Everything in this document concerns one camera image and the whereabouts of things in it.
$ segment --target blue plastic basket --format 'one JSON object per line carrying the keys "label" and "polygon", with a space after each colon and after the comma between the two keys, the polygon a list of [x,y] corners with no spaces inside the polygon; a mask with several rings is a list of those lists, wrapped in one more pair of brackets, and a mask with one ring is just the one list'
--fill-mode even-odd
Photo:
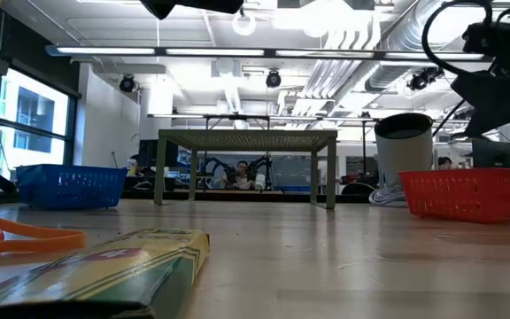
{"label": "blue plastic basket", "polygon": [[126,168],[41,164],[17,167],[19,201],[44,209],[115,207]]}

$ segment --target table surface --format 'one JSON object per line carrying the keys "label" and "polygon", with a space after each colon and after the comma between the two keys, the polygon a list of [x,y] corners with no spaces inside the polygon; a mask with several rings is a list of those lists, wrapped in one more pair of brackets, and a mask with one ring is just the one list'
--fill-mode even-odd
{"label": "table surface", "polygon": [[[0,206],[0,217],[83,230],[90,245],[145,227],[210,233],[182,318],[510,319],[510,222],[419,219],[338,204],[122,200],[109,210]],[[0,259],[0,281],[64,255]]]}
{"label": "table surface", "polygon": [[336,130],[161,129],[159,138],[197,151],[311,152],[326,147]]}

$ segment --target orange plastic object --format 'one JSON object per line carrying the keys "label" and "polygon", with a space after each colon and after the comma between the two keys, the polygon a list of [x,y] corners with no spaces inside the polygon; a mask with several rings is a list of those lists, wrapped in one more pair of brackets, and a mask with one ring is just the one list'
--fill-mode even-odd
{"label": "orange plastic object", "polygon": [[411,214],[465,222],[510,220],[510,169],[401,172]]}
{"label": "orange plastic object", "polygon": [[[3,240],[3,231],[33,239]],[[35,227],[0,218],[0,253],[48,253],[78,249],[85,245],[86,235],[81,231]]]}

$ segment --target table leg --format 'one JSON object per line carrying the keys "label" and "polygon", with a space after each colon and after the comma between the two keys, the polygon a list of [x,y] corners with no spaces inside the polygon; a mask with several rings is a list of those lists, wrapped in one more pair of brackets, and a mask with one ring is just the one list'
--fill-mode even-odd
{"label": "table leg", "polygon": [[190,186],[189,186],[188,200],[196,199],[197,161],[198,161],[198,152],[196,150],[192,150],[192,158],[191,158],[191,161],[190,161]]}
{"label": "table leg", "polygon": [[155,173],[155,205],[163,205],[165,191],[166,138],[159,136],[157,145],[157,172]]}
{"label": "table leg", "polygon": [[317,203],[318,195],[318,152],[312,151],[310,155],[310,202]]}
{"label": "table leg", "polygon": [[326,209],[336,208],[336,139],[328,139],[328,176],[326,181]]}

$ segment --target desk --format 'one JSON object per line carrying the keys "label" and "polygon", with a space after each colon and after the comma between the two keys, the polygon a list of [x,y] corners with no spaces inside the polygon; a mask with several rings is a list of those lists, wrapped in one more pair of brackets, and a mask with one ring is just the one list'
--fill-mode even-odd
{"label": "desk", "polygon": [[[207,152],[310,152],[311,178],[310,201],[317,205],[318,152],[328,147],[328,176],[326,181],[326,208],[336,206],[336,139],[335,130],[243,130],[243,129],[160,129],[158,131],[157,167],[165,166],[166,141],[192,151],[191,167],[197,167],[198,151]],[[196,181],[197,170],[191,169],[190,180]],[[165,189],[162,175],[157,169],[155,204],[163,204]],[[189,187],[189,199],[194,200],[196,183]]]}

